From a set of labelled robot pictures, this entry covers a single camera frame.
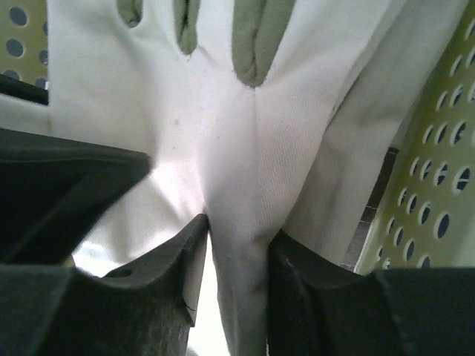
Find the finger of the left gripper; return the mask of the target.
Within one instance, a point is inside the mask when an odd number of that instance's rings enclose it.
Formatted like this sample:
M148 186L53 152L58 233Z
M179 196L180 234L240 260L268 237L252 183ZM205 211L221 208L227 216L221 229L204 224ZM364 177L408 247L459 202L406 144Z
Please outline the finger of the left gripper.
M141 152L52 137L48 92L1 76L1 263L63 263L150 170Z

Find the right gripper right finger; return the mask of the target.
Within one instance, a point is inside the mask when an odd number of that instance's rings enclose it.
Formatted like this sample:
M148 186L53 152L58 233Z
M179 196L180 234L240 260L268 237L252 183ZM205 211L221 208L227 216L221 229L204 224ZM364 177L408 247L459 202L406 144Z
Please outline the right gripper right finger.
M271 355L472 355L474 270L361 276L279 232L267 315Z

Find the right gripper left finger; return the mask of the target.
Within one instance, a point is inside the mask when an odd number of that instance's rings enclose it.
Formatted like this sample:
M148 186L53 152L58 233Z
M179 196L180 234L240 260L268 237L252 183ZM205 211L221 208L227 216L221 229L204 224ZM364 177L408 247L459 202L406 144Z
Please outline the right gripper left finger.
M3 355L184 355L194 324L186 272L203 214L104 277L57 266L1 267Z

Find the white grey glove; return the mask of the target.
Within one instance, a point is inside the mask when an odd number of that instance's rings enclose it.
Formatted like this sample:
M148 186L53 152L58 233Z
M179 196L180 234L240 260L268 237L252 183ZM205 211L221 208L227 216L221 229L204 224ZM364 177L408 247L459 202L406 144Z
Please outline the white grey glove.
M266 354L279 230L340 263L465 1L50 1L49 105L1 126L151 156L76 264L102 276L210 220L206 355Z

